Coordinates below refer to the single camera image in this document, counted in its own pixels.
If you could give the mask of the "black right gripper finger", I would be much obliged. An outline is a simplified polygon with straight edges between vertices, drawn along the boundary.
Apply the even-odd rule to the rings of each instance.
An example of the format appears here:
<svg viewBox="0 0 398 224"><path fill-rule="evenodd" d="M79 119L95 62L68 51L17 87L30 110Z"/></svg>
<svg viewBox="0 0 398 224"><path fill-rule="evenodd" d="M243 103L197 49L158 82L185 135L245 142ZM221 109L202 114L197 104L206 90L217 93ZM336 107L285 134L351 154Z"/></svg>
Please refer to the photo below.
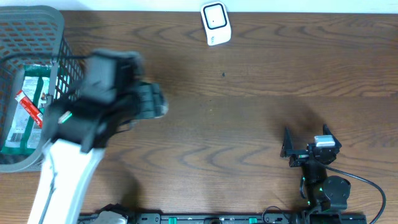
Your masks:
<svg viewBox="0 0 398 224"><path fill-rule="evenodd" d="M308 151L305 149L295 149L290 131L288 128L284 129L284 139L280 151L280 157L308 157Z"/></svg>
<svg viewBox="0 0 398 224"><path fill-rule="evenodd" d="M330 131L330 129L329 129L329 127L327 126L327 124L324 124L323 125L323 135L330 135L330 136L332 136L333 134L331 133L331 131Z"/></svg>

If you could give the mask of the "red white snack stick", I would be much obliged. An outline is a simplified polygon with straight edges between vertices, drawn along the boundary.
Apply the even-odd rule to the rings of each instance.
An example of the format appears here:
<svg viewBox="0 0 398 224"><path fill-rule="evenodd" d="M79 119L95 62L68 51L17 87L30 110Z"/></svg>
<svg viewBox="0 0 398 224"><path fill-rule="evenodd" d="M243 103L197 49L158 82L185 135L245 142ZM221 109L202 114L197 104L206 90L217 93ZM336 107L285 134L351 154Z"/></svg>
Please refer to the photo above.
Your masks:
<svg viewBox="0 0 398 224"><path fill-rule="evenodd" d="M30 98L19 90L16 94L15 100L28 112L30 117L35 121L39 128L43 126L43 113L33 104Z"/></svg>

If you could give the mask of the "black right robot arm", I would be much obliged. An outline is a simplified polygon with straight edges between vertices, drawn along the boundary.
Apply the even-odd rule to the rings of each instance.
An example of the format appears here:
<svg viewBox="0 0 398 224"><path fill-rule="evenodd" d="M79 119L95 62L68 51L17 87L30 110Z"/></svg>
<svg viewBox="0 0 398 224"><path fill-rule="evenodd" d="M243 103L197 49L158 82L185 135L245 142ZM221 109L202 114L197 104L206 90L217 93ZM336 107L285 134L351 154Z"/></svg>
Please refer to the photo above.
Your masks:
<svg viewBox="0 0 398 224"><path fill-rule="evenodd" d="M351 183L337 175L327 174L327 165L336 160L341 143L323 125L323 134L314 137L305 149L295 149L288 128L284 130L284 140L280 157L289 158L290 167L302 169L300 193L309 202L310 208L319 212L340 212L348 207Z"/></svg>

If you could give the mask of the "grey plastic basket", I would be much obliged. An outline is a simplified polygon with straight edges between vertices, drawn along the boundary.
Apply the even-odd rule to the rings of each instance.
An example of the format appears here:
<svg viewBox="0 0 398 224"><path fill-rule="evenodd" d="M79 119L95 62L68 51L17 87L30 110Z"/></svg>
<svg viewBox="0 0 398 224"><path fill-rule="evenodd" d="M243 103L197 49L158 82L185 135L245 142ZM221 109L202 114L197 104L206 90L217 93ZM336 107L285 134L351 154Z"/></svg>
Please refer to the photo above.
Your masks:
<svg viewBox="0 0 398 224"><path fill-rule="evenodd" d="M26 65L51 68L44 109L83 78L80 62L72 58L72 50L63 36L64 25L62 14L49 6L1 8L1 148L19 104L15 97L22 86ZM1 172L39 171L42 155L38 146L29 156L1 152Z"/></svg>

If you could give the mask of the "white barcode scanner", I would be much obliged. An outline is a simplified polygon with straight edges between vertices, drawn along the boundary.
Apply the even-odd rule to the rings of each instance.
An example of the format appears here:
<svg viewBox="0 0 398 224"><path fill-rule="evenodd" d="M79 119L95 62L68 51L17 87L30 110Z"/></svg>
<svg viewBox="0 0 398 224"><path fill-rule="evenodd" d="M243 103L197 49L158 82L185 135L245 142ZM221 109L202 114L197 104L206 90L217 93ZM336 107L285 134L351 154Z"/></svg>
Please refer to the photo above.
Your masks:
<svg viewBox="0 0 398 224"><path fill-rule="evenodd" d="M232 35L226 6L221 1L202 5L201 19L209 46L229 42Z"/></svg>

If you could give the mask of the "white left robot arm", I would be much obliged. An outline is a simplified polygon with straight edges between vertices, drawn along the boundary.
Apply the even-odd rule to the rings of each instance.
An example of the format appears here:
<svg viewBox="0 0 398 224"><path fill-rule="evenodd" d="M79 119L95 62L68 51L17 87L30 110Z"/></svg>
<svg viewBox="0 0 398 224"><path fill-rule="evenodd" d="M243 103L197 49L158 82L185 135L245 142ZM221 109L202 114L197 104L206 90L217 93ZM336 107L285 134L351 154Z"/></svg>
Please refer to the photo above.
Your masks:
<svg viewBox="0 0 398 224"><path fill-rule="evenodd" d="M96 49L86 60L84 77L45 110L29 223L76 223L109 139L168 112L160 86L144 81L138 52Z"/></svg>

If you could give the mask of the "green white snack bag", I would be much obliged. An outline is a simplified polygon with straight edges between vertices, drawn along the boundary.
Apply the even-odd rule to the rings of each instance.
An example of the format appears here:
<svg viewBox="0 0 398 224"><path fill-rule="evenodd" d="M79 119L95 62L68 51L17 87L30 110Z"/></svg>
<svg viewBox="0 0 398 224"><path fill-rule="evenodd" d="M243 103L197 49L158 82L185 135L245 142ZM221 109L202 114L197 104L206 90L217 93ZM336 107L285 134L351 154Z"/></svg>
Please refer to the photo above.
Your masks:
<svg viewBox="0 0 398 224"><path fill-rule="evenodd" d="M26 65L24 79L20 90L33 102L41 113L45 111L49 93L51 68L40 65ZM23 108L16 106L11 128L1 152L10 155L31 155L37 148L41 135L41 128Z"/></svg>

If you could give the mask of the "black mounting rail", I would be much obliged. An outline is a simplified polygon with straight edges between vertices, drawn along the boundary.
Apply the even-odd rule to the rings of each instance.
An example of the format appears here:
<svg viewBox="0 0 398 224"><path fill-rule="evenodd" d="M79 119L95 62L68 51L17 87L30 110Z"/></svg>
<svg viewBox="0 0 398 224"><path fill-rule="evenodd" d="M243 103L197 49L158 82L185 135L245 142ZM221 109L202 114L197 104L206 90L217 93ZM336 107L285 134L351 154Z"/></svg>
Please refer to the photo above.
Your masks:
<svg viewBox="0 0 398 224"><path fill-rule="evenodd" d="M302 218L292 218L281 213L261 215L160 215L140 213L127 219L127 224L294 224L303 223ZM309 224L366 224L364 215L310 215Z"/></svg>

